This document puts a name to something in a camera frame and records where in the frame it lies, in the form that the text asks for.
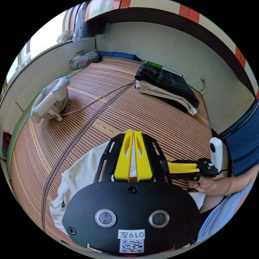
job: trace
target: person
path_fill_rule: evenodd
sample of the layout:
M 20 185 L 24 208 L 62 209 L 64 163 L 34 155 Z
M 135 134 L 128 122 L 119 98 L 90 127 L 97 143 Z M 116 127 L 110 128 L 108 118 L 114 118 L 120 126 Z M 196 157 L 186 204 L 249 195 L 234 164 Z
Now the person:
M 202 176 L 198 182 L 187 181 L 189 188 L 206 194 L 200 208 L 202 226 L 190 245 L 217 233 L 238 211 L 249 194 L 259 171 L 259 165 L 236 177 Z

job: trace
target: qr code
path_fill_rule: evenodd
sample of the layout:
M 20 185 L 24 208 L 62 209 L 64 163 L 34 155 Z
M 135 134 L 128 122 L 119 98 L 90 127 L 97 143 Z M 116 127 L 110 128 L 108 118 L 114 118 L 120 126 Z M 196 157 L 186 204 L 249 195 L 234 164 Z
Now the qr code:
M 143 253 L 144 252 L 144 240 L 120 240 L 120 253 Z

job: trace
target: label sticker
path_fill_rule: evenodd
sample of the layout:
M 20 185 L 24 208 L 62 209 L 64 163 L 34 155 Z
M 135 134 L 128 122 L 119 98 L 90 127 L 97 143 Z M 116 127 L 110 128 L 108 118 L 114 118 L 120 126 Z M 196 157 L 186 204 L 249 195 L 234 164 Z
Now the label sticker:
M 120 253 L 135 254 L 144 252 L 144 239 L 120 239 Z
M 145 239 L 145 229 L 138 230 L 118 230 L 118 239 L 137 240 Z

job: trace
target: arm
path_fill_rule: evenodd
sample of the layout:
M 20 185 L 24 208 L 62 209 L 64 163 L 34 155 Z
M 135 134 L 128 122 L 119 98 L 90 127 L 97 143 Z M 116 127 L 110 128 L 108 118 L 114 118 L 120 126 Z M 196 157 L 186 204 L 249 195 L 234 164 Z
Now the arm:
M 246 173 L 237 177 L 223 177 L 214 180 L 211 188 L 206 190 L 205 194 L 214 196 L 225 196 L 240 192 L 245 187 L 254 183 L 259 171 L 259 165 L 254 166 Z

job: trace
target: electric fan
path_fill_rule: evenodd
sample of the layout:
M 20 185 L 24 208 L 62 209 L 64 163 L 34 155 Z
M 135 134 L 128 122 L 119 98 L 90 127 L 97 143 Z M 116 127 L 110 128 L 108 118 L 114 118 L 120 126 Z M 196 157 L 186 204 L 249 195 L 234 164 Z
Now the electric fan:
M 57 43 L 61 43 L 67 40 L 71 40 L 71 30 L 63 31 L 57 38 Z
M 60 112 L 68 102 L 67 87 L 70 84 L 66 77 L 56 79 L 46 86 L 35 100 L 30 113 L 30 119 L 39 124 L 41 119 L 55 118 L 62 121 Z

